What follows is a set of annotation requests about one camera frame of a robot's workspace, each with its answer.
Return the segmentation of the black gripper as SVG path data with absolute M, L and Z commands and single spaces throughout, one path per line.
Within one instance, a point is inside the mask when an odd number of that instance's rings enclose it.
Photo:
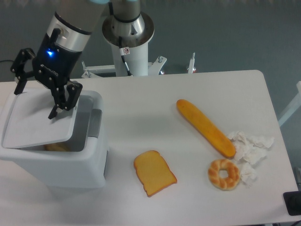
M 70 74 L 81 52 L 59 44 L 62 35 L 62 29 L 54 28 L 50 35 L 45 35 L 37 55 L 31 48 L 21 49 L 10 68 L 17 83 L 14 94 L 19 95 L 28 78 L 33 77 L 33 71 L 24 70 L 26 62 L 32 60 L 35 79 L 51 90 L 54 98 L 55 105 L 49 119 L 55 118 L 59 109 L 69 111 L 74 108 L 83 88 L 82 84 L 70 81 Z

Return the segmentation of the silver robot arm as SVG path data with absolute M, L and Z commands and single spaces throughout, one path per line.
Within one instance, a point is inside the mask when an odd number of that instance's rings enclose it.
M 49 119 L 75 107 L 82 85 L 70 74 L 105 10 L 130 23 L 141 14 L 138 0 L 63 0 L 60 2 L 37 53 L 21 49 L 10 70 L 15 74 L 15 95 L 23 92 L 29 78 L 50 89 L 54 107 Z

